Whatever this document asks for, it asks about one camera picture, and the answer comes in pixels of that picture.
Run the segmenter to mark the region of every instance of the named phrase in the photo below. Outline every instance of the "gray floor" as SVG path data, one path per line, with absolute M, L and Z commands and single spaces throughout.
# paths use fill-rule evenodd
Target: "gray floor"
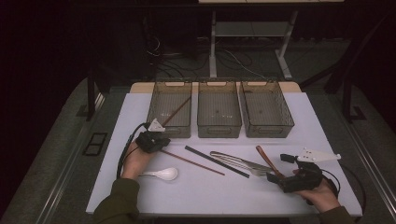
M 275 40 L 256 41 L 221 39 L 218 44 L 218 77 L 278 77 Z M 335 63 L 348 46 L 347 41 L 291 42 L 286 53 L 293 81 L 301 82 Z M 200 45 L 202 54 L 197 60 L 178 57 L 167 51 L 158 77 L 208 77 L 208 48 Z M 304 89 L 314 107 L 332 149 L 340 153 L 345 173 L 362 205 L 364 215 L 359 223 L 394 223 L 389 211 L 387 194 L 394 193 L 393 177 L 396 159 L 396 136 L 379 116 L 364 94 L 353 89 L 352 105 L 358 106 L 366 117 L 353 124 L 341 116 L 340 96 L 326 94 L 322 87 L 326 78 Z M 98 111 L 91 121 L 85 121 L 81 108 L 87 104 L 86 83 L 81 82 L 54 123 L 17 194 L 4 214 L 1 223 L 92 223 L 85 213 L 95 178 L 106 153 L 117 117 L 128 87 L 113 88 L 97 103 Z M 106 143 L 97 157 L 83 156 L 93 133 L 107 133 Z M 282 223 L 265 218 L 238 219 L 235 223 Z M 315 217 L 294 217 L 296 223 L 318 223 Z M 230 223 L 230 219 L 158 219 L 156 223 Z

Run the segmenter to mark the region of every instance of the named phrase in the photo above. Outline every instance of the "person's left hand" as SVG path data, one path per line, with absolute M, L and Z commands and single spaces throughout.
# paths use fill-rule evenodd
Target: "person's left hand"
M 129 145 L 126 152 L 126 159 L 123 163 L 121 178 L 137 179 L 141 175 L 149 161 L 157 154 L 157 152 L 144 152 L 134 141 Z

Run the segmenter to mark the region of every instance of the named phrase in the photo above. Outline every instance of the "person's arm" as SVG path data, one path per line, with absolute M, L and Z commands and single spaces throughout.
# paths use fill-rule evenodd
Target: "person's arm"
M 318 209 L 319 218 L 323 224 L 352 224 L 355 223 L 344 206 L 338 202 L 329 183 L 323 179 L 315 189 L 306 189 L 295 192 L 311 201 Z
M 113 182 L 110 195 L 102 200 L 93 212 L 95 223 L 137 223 L 139 184 L 136 179 L 155 154 L 144 152 L 135 142 L 129 145 L 120 179 Z

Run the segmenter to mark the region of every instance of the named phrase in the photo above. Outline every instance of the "person's right hand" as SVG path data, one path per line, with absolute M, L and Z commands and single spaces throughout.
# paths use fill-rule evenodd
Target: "person's right hand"
M 311 203 L 318 209 L 320 213 L 324 213 L 341 206 L 332 192 L 332 187 L 325 179 L 322 179 L 320 185 L 315 189 L 305 189 L 295 191 L 294 193 L 301 195 L 304 199 L 311 201 Z

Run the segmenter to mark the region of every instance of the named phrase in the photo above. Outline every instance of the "white table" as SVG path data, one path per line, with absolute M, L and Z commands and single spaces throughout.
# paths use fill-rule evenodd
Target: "white table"
M 134 92 L 141 91 L 139 87 L 136 87 Z M 285 98 L 295 122 L 287 138 L 249 139 L 242 126 L 237 139 L 200 139 L 197 136 L 196 125 L 197 93 L 196 90 L 193 91 L 192 137 L 172 139 L 165 150 L 225 175 L 219 175 L 164 153 L 158 153 L 148 166 L 148 170 L 156 171 L 176 167 L 179 174 L 173 181 L 164 181 L 153 176 L 139 177 L 141 190 L 137 206 L 141 216 L 296 217 L 315 214 L 317 210 L 307 205 L 300 196 L 283 193 L 276 184 L 269 183 L 265 176 L 250 175 L 250 178 L 245 178 L 184 149 L 184 146 L 188 145 L 206 155 L 211 150 L 216 150 L 265 164 L 255 149 L 255 146 L 260 145 L 277 169 L 286 176 L 292 175 L 292 170 L 296 169 L 297 165 L 281 161 L 279 158 L 281 153 L 298 155 L 304 147 L 332 153 L 332 148 L 306 94 L 297 91 L 285 92 Z M 126 140 L 134 128 L 146 120 L 150 99 L 150 93 L 130 93 L 125 97 L 87 206 L 87 213 L 92 213 L 99 202 L 109 194 L 112 182 L 116 178 L 117 163 Z M 341 182 L 340 203 L 346 207 L 350 215 L 361 216 L 359 202 L 338 162 L 325 161 L 318 163 L 318 166 L 337 176 Z

